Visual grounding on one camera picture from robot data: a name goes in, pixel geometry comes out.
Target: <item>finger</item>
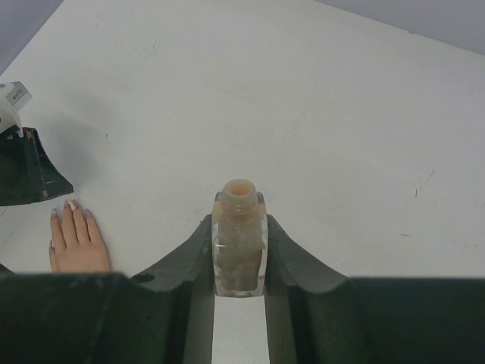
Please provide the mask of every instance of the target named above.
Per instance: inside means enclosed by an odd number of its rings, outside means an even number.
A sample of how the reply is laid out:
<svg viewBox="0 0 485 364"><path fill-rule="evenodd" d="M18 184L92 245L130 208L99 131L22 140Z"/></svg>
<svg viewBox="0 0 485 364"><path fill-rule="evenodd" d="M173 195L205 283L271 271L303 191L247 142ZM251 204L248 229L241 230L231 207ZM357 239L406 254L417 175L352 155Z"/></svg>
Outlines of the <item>finger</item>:
<svg viewBox="0 0 485 364"><path fill-rule="evenodd" d="M54 251L54 248L52 247L52 240L48 246L48 258L51 261L52 273L58 273L59 267L58 267L57 260L55 260L55 251Z"/></svg>
<svg viewBox="0 0 485 364"><path fill-rule="evenodd" d="M76 225L77 240L80 243L89 243L88 225L84 218L83 210L77 208L73 211L74 224Z"/></svg>
<svg viewBox="0 0 485 364"><path fill-rule="evenodd" d="M64 235L62 234L61 221L59 220L57 209L53 209L51 213L51 232L54 249L66 249L66 242L64 240Z"/></svg>
<svg viewBox="0 0 485 364"><path fill-rule="evenodd" d="M64 233L64 240L66 246L77 244L76 225L74 224L73 210L69 202L64 203L64 213L62 215L62 232Z"/></svg>
<svg viewBox="0 0 485 364"><path fill-rule="evenodd" d="M88 224L88 232L91 241L94 244L103 244L103 239L101 234L99 233L98 224L96 223L96 219L92 215L92 212L86 209L86 220Z"/></svg>

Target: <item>gray wall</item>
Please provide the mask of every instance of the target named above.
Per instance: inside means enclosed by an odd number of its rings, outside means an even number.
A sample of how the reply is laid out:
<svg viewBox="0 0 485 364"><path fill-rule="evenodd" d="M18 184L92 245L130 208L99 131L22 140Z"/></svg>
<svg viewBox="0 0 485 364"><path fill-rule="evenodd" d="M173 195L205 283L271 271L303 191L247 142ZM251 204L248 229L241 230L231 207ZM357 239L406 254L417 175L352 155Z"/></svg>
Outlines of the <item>gray wall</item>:
<svg viewBox="0 0 485 364"><path fill-rule="evenodd" d="M317 0L485 55L485 0Z"/></svg>
<svg viewBox="0 0 485 364"><path fill-rule="evenodd" d="M0 74L63 0L0 0Z"/></svg>

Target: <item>fingernail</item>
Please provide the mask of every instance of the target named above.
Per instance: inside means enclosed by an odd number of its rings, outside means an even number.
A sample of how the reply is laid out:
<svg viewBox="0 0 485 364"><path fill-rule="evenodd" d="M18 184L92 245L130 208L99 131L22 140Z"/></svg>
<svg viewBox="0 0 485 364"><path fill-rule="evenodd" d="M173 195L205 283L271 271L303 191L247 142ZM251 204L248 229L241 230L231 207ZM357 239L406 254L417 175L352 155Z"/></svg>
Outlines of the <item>fingernail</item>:
<svg viewBox="0 0 485 364"><path fill-rule="evenodd" d="M75 199L69 199L67 202L69 202L69 206L72 211L77 209L77 202Z"/></svg>

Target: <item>clear glass bottle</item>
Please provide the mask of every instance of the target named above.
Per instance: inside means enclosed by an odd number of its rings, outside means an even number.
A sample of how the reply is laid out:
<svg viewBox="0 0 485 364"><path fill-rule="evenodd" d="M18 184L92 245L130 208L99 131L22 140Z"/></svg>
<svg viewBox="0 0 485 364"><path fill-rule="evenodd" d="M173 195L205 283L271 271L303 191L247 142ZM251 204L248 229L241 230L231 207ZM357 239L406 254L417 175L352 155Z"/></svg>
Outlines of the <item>clear glass bottle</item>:
<svg viewBox="0 0 485 364"><path fill-rule="evenodd" d="M249 180L232 180L216 195L212 209L216 294L262 296L267 258L268 219L263 195Z"/></svg>

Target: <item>white surface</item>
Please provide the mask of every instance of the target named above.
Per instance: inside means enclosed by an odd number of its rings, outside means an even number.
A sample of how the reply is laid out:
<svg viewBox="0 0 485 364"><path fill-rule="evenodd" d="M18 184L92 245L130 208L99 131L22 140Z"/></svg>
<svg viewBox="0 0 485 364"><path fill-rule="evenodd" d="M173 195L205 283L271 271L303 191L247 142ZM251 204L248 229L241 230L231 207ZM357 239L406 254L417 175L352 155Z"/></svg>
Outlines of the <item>white surface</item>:
<svg viewBox="0 0 485 364"><path fill-rule="evenodd" d="M483 0L317 0L485 55Z"/></svg>
<svg viewBox="0 0 485 364"><path fill-rule="evenodd" d="M128 275L235 177L344 274L485 275L481 55L311 0L66 0L2 80ZM8 208L0 262L48 271L61 205ZM215 324L214 363L268 362L263 300Z"/></svg>

